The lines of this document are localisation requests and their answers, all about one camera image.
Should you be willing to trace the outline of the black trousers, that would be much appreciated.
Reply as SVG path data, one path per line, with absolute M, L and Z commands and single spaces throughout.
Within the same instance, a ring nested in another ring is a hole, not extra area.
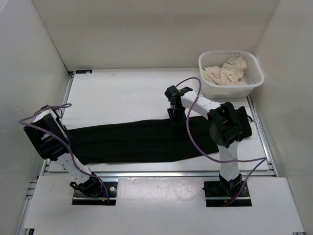
M 70 148 L 87 164 L 162 163 L 199 157 L 186 125 L 169 119 L 141 120 L 70 129 Z

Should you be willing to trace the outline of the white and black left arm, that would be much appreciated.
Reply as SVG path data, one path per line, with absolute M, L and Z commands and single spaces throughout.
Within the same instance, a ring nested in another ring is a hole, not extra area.
M 169 119 L 141 120 L 69 130 L 62 123 L 62 106 L 44 106 L 20 124 L 43 159 L 60 164 L 72 177 L 71 187 L 96 197 L 107 188 L 89 164 L 174 162 L 186 158 L 184 124 Z

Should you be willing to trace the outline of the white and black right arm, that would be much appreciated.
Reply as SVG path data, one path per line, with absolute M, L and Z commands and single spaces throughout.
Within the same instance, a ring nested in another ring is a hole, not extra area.
M 243 128 L 234 106 L 230 102 L 220 104 L 209 100 L 193 91 L 188 91 L 180 99 L 184 108 L 207 119 L 210 137 L 219 150 L 220 159 L 216 162 L 221 164 L 220 191 L 232 195 L 242 183 L 237 148 Z

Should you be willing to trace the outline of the beige trousers in basket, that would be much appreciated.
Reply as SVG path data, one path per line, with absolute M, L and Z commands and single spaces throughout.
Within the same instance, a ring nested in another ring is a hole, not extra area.
M 220 86 L 247 85 L 243 77 L 247 70 L 247 63 L 243 57 L 230 57 L 221 67 L 212 66 L 202 69 L 205 79 Z

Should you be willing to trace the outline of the white plastic basket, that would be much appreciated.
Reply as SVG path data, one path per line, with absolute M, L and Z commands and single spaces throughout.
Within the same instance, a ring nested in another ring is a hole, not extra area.
M 264 82 L 256 57 L 242 50 L 213 50 L 199 56 L 201 92 L 211 99 L 244 98 Z

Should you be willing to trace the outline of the white front cover board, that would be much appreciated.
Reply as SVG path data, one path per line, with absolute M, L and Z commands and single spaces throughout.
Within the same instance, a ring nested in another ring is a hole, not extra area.
M 253 177 L 250 207 L 207 207 L 202 178 L 120 178 L 114 206 L 72 204 L 66 176 L 38 179 L 24 227 L 37 235 L 291 235 L 304 232 L 285 178 Z

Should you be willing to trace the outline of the small dark label sticker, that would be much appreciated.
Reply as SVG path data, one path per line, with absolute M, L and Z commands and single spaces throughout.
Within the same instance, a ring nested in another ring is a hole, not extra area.
M 92 70 L 77 70 L 76 74 L 91 74 Z

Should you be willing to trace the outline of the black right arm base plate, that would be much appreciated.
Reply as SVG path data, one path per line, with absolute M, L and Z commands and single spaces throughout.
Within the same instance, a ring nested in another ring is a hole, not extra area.
M 248 186 L 245 185 L 240 193 L 241 185 L 228 190 L 219 181 L 204 181 L 202 190 L 205 193 L 206 207 L 251 207 L 251 197 Z

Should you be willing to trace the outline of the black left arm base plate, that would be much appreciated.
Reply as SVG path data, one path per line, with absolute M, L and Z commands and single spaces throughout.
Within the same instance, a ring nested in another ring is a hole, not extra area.
M 103 186 L 92 187 L 85 192 L 79 190 L 78 185 L 75 182 L 71 182 L 69 185 L 74 189 L 72 197 L 72 205 L 86 205 L 86 206 L 115 206 L 118 190 L 117 181 L 104 182 L 107 192 Z

